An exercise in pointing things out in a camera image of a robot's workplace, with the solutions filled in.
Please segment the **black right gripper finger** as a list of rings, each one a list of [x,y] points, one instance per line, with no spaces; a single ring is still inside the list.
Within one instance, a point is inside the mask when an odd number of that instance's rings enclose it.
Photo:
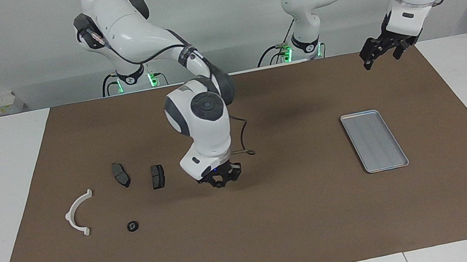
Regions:
[[[223,183],[224,186],[228,184],[229,182],[235,182],[239,178],[242,172],[242,165],[241,163],[232,163],[232,164],[226,164],[222,165],[221,167],[221,172],[222,178],[223,178]]]
[[[220,182],[218,180],[216,180],[215,178],[213,178],[213,176],[200,179],[200,180],[197,181],[197,183],[198,184],[204,184],[205,183],[205,184],[211,185],[211,187],[220,188]]]

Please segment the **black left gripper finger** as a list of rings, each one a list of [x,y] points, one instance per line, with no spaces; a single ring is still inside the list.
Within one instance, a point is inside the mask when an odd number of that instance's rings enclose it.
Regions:
[[[395,50],[393,52],[393,57],[396,60],[400,60],[403,53],[410,47],[414,46],[419,39],[419,36],[407,36],[405,38],[394,40],[393,44],[395,45]]]
[[[363,62],[363,68],[371,70],[374,61],[383,56],[390,48],[388,36],[380,35],[378,38],[366,39],[360,51],[360,58]]]

